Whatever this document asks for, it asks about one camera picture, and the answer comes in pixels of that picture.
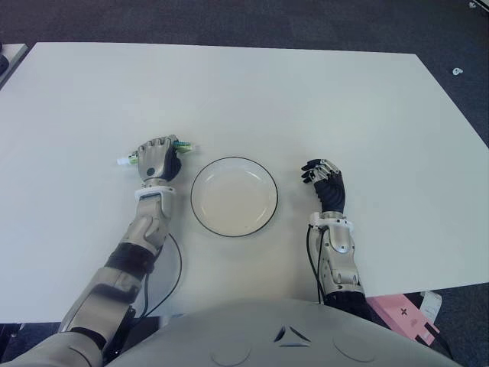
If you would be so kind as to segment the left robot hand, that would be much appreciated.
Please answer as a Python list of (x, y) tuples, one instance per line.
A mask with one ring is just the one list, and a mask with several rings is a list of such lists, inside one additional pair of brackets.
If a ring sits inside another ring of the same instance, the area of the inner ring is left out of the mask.
[(146, 184), (150, 180), (172, 181), (182, 167), (174, 146), (175, 135), (155, 138), (141, 145), (138, 150), (138, 173)]

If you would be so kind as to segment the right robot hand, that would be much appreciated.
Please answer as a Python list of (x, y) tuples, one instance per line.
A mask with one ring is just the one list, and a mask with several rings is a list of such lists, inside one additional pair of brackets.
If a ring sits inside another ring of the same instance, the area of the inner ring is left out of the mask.
[(313, 185), (322, 211), (343, 213), (346, 193), (339, 168), (327, 159), (314, 159), (308, 161), (301, 170), (303, 182)]

